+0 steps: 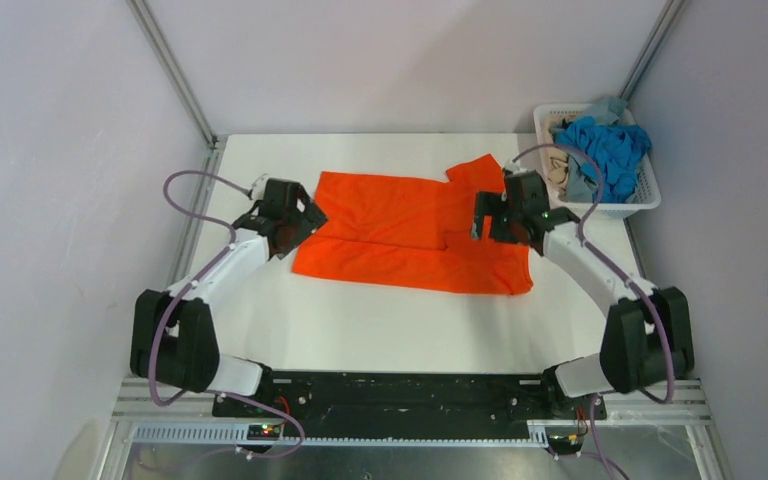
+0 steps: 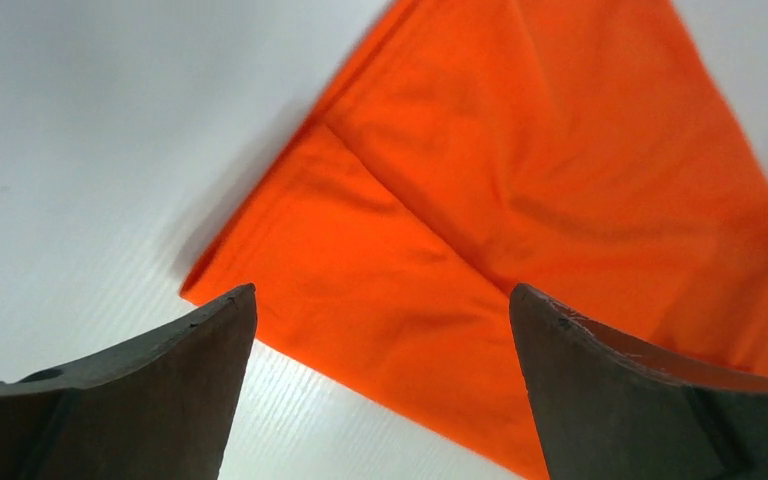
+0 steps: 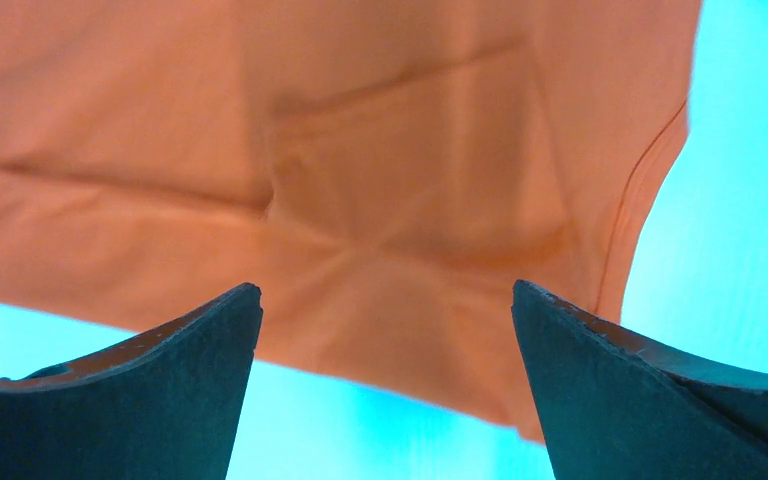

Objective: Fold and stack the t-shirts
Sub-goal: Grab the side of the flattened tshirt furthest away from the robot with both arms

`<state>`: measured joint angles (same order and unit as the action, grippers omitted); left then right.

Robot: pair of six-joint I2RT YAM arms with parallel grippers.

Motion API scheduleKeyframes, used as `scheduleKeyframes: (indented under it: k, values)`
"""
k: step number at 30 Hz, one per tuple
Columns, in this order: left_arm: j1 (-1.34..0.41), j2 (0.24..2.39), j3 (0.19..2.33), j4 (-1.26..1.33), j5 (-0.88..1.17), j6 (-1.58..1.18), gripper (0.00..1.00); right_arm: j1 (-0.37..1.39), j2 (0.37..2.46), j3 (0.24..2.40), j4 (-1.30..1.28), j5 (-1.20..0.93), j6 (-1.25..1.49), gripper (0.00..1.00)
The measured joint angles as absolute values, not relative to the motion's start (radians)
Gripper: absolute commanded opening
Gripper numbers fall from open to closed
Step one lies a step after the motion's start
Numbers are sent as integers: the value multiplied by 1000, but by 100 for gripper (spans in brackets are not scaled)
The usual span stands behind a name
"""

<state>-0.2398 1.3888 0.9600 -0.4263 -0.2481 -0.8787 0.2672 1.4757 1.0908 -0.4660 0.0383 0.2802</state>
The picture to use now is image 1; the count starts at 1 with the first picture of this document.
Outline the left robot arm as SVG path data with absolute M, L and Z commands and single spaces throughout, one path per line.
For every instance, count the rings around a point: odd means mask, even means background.
M 130 359 L 133 374 L 149 381 L 153 400 L 164 401 L 158 384 L 184 392 L 236 394 L 252 416 L 274 406 L 274 387 L 262 379 L 265 366 L 224 354 L 214 315 L 240 293 L 260 267 L 282 259 L 327 222 L 303 185 L 263 175 L 241 188 L 251 207 L 236 220 L 218 220 L 229 240 L 213 258 L 162 291 L 147 289 L 135 304 Z

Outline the orange t shirt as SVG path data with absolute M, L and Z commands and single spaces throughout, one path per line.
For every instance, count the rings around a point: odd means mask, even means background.
M 293 273 L 455 294 L 530 292 L 527 248 L 471 236 L 477 193 L 503 190 L 499 163 L 485 154 L 445 175 L 323 172 L 314 200 L 328 221 L 298 248 Z

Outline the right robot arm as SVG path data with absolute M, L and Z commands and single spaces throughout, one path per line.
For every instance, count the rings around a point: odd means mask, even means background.
M 571 277 L 605 317 L 597 353 L 545 370 L 540 399 L 548 414 L 566 417 L 583 396 L 643 392 L 661 381 L 670 402 L 676 380 L 694 369 L 686 295 L 622 270 L 587 239 L 582 218 L 550 206 L 538 173 L 506 171 L 503 192 L 478 192 L 471 235 L 530 247 Z

